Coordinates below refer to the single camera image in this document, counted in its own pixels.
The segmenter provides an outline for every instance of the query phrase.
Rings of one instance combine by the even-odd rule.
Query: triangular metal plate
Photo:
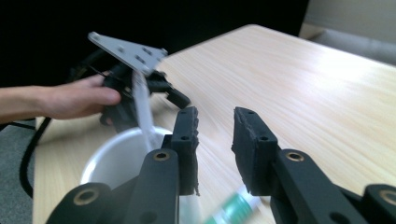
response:
[[[155,49],[110,36],[99,35],[96,32],[90,32],[88,39],[132,69],[145,75],[151,74],[157,63],[167,56],[164,49]]]

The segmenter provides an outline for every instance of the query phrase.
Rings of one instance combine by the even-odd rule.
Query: green marker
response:
[[[260,197],[252,196],[245,186],[233,194],[220,208],[220,210],[207,219],[205,224],[241,224],[257,208],[261,202]]]

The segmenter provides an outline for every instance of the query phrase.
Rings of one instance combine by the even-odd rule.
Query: light wood tabletop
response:
[[[396,186],[396,67],[249,25],[182,50],[158,67],[199,111],[200,216],[242,186],[233,110],[256,111],[282,148],[312,157],[337,185]],[[150,98],[154,123],[172,131],[178,108]],[[99,115],[54,120],[35,152],[34,223],[76,187],[90,156],[116,133]],[[248,223],[275,223],[268,199]]]

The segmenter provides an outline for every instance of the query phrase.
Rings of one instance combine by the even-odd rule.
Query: white wall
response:
[[[310,0],[304,22],[396,43],[396,0]]]

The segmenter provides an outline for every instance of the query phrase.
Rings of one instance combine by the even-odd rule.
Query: white cup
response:
[[[155,127],[156,137],[161,143],[170,131]],[[90,157],[82,173],[80,184],[99,182],[112,189],[139,175],[140,168],[148,152],[142,132],[132,128],[110,138]],[[199,205],[197,196],[179,197],[179,223],[199,223]]]

